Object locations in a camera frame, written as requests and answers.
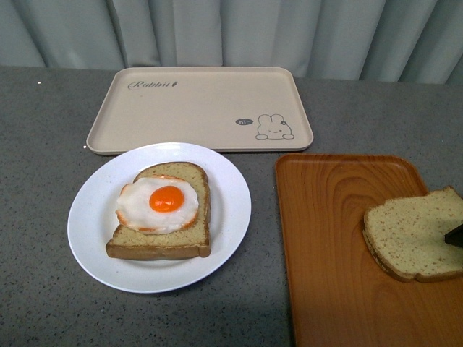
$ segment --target curtain fold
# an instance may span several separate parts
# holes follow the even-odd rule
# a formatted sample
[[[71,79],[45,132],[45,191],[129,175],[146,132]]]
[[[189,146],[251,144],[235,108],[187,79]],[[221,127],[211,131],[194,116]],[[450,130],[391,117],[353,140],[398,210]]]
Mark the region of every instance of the curtain fold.
[[[463,84],[460,0],[0,0],[0,65]]]

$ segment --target egg yolk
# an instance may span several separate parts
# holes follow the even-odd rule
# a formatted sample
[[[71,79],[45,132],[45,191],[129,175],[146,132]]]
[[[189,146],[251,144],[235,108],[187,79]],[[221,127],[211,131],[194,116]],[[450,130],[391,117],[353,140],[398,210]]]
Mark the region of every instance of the egg yolk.
[[[155,190],[150,196],[150,207],[161,213],[172,212],[184,202],[182,190],[174,186],[164,186]]]

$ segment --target tray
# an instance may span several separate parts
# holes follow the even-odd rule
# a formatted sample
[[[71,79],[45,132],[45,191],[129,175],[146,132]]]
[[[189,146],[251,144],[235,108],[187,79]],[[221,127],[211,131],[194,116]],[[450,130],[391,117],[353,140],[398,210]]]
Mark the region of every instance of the tray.
[[[303,150],[313,133],[290,72],[147,67],[114,76],[87,146],[120,154],[160,142],[221,152]]]
[[[298,346],[463,346],[463,280],[394,280],[362,236],[367,208],[427,193],[410,163],[288,154],[276,183]]]

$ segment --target countertop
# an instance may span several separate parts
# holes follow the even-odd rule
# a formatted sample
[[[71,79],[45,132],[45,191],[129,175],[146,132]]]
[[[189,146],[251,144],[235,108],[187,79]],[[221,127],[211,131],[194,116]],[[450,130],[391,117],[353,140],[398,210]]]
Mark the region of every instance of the countertop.
[[[91,278],[67,241],[79,188],[112,156],[85,147],[114,71],[0,67],[2,346],[292,346],[274,165],[224,154],[250,188],[238,250],[179,290],[131,294]],[[296,79],[305,153],[398,155],[429,190],[463,194],[463,86]]]

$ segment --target rabbit illustration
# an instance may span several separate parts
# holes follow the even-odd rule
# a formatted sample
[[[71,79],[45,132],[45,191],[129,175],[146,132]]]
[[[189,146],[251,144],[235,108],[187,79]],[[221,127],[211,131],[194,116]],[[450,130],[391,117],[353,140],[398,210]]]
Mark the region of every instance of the rabbit illustration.
[[[258,135],[256,139],[258,140],[279,140],[279,139],[294,139],[291,128],[284,121],[284,118],[281,114],[273,114],[269,116],[268,114],[262,114],[259,116],[259,126],[258,126]]]

